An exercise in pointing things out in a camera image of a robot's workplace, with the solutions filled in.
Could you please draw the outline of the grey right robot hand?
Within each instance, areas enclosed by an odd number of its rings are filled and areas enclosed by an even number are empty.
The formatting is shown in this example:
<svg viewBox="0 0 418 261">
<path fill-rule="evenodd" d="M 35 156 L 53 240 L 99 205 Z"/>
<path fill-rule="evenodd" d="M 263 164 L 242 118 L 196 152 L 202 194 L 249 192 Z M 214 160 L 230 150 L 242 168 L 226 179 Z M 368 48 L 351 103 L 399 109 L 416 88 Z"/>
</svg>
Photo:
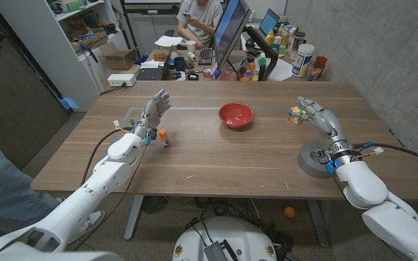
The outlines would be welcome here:
<svg viewBox="0 0 418 261">
<path fill-rule="evenodd" d="M 302 96 L 298 97 L 299 108 L 305 111 L 303 116 L 319 132 L 321 139 L 329 152 L 329 158 L 336 167 L 351 163 L 351 158 L 357 155 L 337 119 L 330 110 Z"/>
</svg>

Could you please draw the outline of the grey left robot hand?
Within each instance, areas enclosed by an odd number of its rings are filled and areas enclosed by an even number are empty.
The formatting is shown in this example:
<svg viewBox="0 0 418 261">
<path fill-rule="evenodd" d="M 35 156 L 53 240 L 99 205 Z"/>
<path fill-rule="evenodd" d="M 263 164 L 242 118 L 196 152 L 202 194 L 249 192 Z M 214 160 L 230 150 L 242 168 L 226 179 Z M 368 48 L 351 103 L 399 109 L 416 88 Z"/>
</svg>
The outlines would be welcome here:
<svg viewBox="0 0 418 261">
<path fill-rule="evenodd" d="M 145 138 L 150 131 L 156 129 L 160 118 L 170 107 L 169 93 L 161 89 L 144 105 L 133 133 Z"/>
</svg>

